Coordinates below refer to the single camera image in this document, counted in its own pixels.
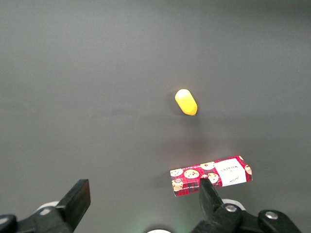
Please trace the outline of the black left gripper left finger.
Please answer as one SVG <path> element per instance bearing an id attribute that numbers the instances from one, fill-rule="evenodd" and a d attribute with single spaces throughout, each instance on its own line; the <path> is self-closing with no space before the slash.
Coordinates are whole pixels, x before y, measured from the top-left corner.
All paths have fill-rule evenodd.
<path id="1" fill-rule="evenodd" d="M 60 201 L 41 205 L 21 221 L 13 214 L 0 216 L 2 233 L 72 233 L 91 203 L 89 180 L 79 180 Z"/>

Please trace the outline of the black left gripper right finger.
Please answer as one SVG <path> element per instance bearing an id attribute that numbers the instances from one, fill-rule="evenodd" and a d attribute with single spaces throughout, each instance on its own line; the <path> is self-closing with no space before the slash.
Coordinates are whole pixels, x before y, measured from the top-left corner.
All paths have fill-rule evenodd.
<path id="1" fill-rule="evenodd" d="M 224 203 L 209 179 L 200 180 L 200 205 L 205 220 L 193 233 L 299 233 L 284 213 L 262 210 L 253 216 L 234 203 Z"/>

